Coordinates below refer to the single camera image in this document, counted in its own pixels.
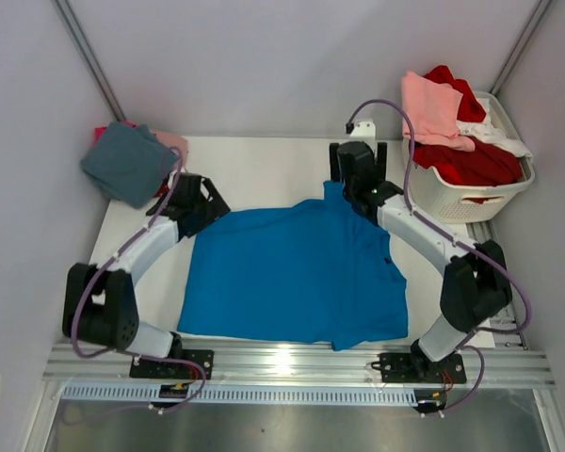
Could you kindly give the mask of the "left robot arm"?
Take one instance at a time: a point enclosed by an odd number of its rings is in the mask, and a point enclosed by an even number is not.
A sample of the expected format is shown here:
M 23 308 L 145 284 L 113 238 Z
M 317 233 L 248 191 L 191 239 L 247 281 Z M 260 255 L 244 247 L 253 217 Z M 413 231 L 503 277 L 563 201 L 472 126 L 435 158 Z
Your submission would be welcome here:
M 180 337 L 140 319 L 136 285 L 164 253 L 229 212 L 209 178 L 178 172 L 139 230 L 104 263 L 73 265 L 67 275 L 62 332 L 77 356 L 92 359 L 116 351 L 151 360 L 162 377 L 178 375 L 185 363 Z

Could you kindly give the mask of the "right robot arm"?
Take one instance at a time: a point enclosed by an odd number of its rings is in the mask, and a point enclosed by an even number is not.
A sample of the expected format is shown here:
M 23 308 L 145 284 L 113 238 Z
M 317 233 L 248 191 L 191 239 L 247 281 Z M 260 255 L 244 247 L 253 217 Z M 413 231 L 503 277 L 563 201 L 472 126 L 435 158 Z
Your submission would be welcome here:
M 411 345 L 410 369 L 432 380 L 444 361 L 511 301 L 502 248 L 453 234 L 437 220 L 408 206 L 406 192 L 386 179 L 385 168 L 363 141 L 329 146 L 331 178 L 343 184 L 353 210 L 401 238 L 442 276 L 441 314 Z

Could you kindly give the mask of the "bright blue t-shirt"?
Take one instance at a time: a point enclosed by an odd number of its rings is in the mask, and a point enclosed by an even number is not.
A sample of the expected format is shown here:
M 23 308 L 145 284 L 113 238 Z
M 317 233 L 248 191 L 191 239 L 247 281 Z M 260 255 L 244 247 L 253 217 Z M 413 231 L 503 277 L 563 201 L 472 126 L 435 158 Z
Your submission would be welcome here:
M 177 329 L 340 351 L 406 337 L 406 286 L 389 234 L 327 182 L 320 199 L 232 212 L 200 232 Z

